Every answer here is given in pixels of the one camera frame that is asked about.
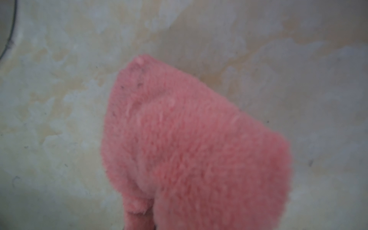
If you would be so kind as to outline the pink fluffy rag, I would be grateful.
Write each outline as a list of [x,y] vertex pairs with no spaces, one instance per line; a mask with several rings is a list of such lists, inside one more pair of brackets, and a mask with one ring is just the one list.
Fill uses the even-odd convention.
[[148,55],[117,76],[101,157],[126,230],[273,230],[290,191],[280,134]]

